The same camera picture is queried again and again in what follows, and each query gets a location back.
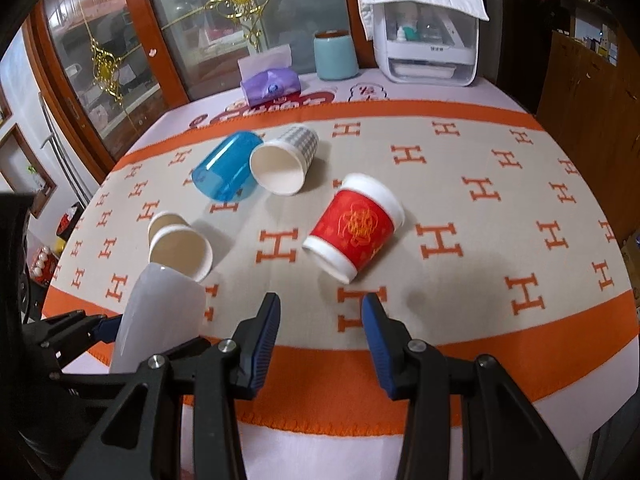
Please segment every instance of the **tablecloth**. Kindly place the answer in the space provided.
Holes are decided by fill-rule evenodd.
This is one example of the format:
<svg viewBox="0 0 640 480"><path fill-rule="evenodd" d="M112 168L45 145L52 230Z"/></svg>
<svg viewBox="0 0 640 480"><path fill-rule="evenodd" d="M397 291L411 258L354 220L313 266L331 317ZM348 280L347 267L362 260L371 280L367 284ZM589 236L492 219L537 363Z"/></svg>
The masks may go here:
<svg viewBox="0 0 640 480"><path fill-rule="evenodd" d="M135 146L69 240L45 313L122 312L146 264L148 221L172 210L214 248L203 335L229 336L267 290L282 300L265 387L253 402L237 404L250 478L394 476L406 405L390 402L377 386L360 320L367 291L377 292L414 337L445 354L495 355L570 449L638 383L638 367L629 366L638 362L630 284L591 191L517 106L388 100L382 85L358 84L364 100L335 102L311 88L272 111L235 104L213 120L200 114L182 134ZM298 106L283 107L287 102ZM220 204L195 189L191 169L221 138L253 130L270 139L292 122L305 122L320 138L298 195L256 190ZM390 187L407 222L344 286L301 246L352 171ZM107 363L110 348L93 354ZM598 386L603 379L617 387ZM459 424L455 404L452 422ZM459 429L452 448L456 478ZM321 465L327 456L344 459Z"/></svg>

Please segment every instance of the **white storage box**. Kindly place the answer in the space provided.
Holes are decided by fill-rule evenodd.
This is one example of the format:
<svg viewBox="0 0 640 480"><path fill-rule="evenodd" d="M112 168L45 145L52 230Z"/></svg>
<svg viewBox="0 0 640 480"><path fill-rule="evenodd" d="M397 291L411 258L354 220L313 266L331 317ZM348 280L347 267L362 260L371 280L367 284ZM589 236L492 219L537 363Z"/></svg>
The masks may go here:
<svg viewBox="0 0 640 480"><path fill-rule="evenodd" d="M358 0L380 70L395 82L465 86L476 75L482 0Z"/></svg>

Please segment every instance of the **silver bolt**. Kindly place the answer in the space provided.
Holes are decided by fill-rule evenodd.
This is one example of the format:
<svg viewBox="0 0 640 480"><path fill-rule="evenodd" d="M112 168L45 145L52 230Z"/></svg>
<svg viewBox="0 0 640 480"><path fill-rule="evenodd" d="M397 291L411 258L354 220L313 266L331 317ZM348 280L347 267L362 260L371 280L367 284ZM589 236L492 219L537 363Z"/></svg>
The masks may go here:
<svg viewBox="0 0 640 480"><path fill-rule="evenodd" d="M165 362L166 362L166 359L164 358L164 356L161 356L160 354L156 354L156 355L152 355L149 358L149 360L146 362L146 364L149 366L149 368L156 370L156 368L161 368Z"/></svg>
<svg viewBox="0 0 640 480"><path fill-rule="evenodd" d="M411 352L424 352L427 349L427 343L425 343L422 339L411 339L406 344L406 347L411 350Z"/></svg>
<svg viewBox="0 0 640 480"><path fill-rule="evenodd" d="M490 365L493 361L494 361L494 358L493 358L493 357L491 357L490 355L481 355L481 356L478 358L478 364L479 364L481 367L483 367L483 368L484 368L485 366Z"/></svg>
<svg viewBox="0 0 640 480"><path fill-rule="evenodd" d="M223 354L228 354L229 352L233 352L237 346L233 339L223 339L218 343L218 350Z"/></svg>

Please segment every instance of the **blue plastic cup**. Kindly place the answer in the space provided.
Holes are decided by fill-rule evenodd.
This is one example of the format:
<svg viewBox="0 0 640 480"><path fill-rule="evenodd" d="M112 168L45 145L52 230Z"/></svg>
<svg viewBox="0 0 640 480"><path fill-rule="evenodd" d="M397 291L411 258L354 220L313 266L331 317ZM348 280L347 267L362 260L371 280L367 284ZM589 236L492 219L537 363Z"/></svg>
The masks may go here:
<svg viewBox="0 0 640 480"><path fill-rule="evenodd" d="M236 202L249 195L256 182L251 174L249 158L262 139L253 132L236 132L228 136L191 172L196 188L212 200Z"/></svg>

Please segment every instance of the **checkered paper cup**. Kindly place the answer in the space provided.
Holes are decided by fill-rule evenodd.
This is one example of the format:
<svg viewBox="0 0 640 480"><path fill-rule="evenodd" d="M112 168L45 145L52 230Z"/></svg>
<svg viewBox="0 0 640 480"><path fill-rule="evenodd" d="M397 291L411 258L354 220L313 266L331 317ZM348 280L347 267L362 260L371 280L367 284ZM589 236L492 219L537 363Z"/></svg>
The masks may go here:
<svg viewBox="0 0 640 480"><path fill-rule="evenodd" d="M277 139L257 146L251 172L264 189L290 196L300 191L318 149L318 134L304 124L292 124Z"/></svg>

